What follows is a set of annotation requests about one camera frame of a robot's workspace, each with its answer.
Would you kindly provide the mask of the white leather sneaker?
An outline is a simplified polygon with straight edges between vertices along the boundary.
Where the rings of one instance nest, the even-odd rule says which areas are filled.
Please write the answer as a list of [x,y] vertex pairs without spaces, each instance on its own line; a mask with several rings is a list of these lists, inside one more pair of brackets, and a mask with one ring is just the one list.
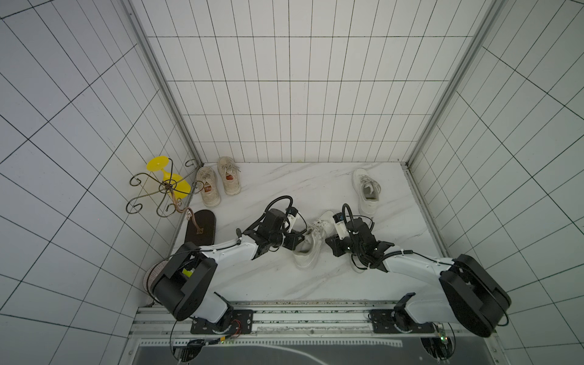
[[332,211],[325,211],[315,220],[304,234],[304,240],[293,251],[293,257],[298,269],[312,269],[317,263],[319,253],[325,240],[335,232],[335,222]]
[[352,183],[357,193],[358,209],[362,215],[373,217],[380,202],[381,186],[365,169],[357,169],[352,174]]

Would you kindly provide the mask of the grey shoe insole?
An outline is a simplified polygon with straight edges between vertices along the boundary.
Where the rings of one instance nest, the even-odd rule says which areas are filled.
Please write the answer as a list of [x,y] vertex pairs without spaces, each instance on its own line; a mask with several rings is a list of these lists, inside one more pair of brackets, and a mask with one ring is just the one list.
[[366,267],[362,267],[359,264],[357,264],[357,260],[356,260],[355,255],[351,255],[350,258],[351,258],[351,267],[355,272],[360,274],[360,273],[363,273],[367,270]]

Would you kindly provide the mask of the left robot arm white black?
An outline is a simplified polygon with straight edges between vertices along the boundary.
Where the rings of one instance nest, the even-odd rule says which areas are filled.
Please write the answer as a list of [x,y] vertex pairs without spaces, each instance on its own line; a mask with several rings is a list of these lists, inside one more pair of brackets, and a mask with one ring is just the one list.
[[211,288],[216,272],[280,247],[294,249],[304,239],[303,231],[293,229],[298,217],[294,207],[285,211],[270,208],[234,240],[204,246],[186,241],[147,273],[144,286],[178,321],[195,317],[225,325],[231,321],[233,307]]

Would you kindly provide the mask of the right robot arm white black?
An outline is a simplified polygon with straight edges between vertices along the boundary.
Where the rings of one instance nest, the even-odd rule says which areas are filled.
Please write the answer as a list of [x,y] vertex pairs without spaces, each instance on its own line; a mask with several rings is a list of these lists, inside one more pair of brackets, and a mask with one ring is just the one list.
[[348,254],[361,271],[377,270],[424,282],[424,290],[405,294],[390,310],[397,332],[413,332],[418,325],[457,323],[470,333],[489,337],[507,317],[512,300],[471,256],[430,258],[412,249],[377,240],[362,218],[338,213],[325,226],[326,244],[334,256]]

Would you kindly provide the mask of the dark oval stand base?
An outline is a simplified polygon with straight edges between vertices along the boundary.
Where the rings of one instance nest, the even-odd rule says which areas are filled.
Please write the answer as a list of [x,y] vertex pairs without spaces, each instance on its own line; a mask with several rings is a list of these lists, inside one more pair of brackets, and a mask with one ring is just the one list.
[[194,243],[196,246],[213,246],[215,242],[216,217],[208,209],[186,210],[187,227],[184,243]]

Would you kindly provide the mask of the beige sneaker red label right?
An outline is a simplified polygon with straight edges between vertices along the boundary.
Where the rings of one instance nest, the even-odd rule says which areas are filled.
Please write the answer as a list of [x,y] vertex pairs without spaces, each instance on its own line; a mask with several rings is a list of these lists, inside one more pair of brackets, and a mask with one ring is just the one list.
[[240,168],[235,160],[230,157],[222,157],[217,163],[217,169],[228,196],[238,195],[241,191]]

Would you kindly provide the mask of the beige sneaker red label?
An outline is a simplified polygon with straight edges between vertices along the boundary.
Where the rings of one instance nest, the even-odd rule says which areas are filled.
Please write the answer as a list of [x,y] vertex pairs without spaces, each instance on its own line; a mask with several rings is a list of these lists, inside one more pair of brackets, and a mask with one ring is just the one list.
[[217,188],[217,175],[211,167],[201,167],[196,175],[199,194],[204,205],[213,208],[221,203],[221,196]]
[[217,163],[217,169],[228,196],[238,195],[241,191],[240,168],[235,160],[230,157],[222,157]]

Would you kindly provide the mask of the beige sneaker red label left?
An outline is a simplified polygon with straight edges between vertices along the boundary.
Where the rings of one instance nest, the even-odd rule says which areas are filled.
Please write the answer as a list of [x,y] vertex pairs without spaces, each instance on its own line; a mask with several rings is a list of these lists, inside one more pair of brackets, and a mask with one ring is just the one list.
[[221,196],[217,188],[217,175],[211,167],[201,167],[196,175],[199,194],[204,205],[213,208],[221,203]]

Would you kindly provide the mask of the pink glass bowl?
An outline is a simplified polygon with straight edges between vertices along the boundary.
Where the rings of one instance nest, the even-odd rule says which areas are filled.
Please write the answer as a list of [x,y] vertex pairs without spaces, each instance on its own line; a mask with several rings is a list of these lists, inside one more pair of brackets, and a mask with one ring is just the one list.
[[152,284],[154,283],[156,277],[158,277],[158,275],[161,274],[161,272],[164,270],[167,263],[168,263],[167,260],[159,262],[156,265],[150,267],[150,269],[147,270],[147,272],[144,274],[142,285],[147,293],[151,293]]

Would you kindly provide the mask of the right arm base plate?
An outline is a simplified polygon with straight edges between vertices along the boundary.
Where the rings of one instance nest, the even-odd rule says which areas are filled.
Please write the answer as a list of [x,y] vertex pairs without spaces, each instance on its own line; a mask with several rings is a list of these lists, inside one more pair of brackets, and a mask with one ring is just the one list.
[[376,309],[368,313],[368,319],[376,334],[433,334],[434,326],[427,322],[414,322],[405,311],[395,312],[394,309]]

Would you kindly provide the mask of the aluminium mounting rail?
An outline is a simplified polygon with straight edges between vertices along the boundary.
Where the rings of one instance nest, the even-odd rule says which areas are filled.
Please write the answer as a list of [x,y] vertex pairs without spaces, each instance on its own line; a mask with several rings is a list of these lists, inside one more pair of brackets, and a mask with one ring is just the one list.
[[[376,309],[393,309],[393,301],[267,301],[234,302],[233,310],[252,310],[252,331],[248,335],[231,335],[233,341],[252,339],[362,339],[397,338],[397,334],[376,334],[368,313]],[[195,317],[176,320],[164,307],[154,305],[138,310],[130,329],[132,339],[185,341],[216,339],[218,335],[192,335]]]

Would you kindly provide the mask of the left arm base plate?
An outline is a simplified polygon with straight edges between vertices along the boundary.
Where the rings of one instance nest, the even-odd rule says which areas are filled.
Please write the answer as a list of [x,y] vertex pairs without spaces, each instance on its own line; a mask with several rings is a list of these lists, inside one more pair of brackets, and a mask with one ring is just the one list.
[[217,323],[196,317],[193,319],[192,335],[248,335],[252,331],[252,310],[228,310]]

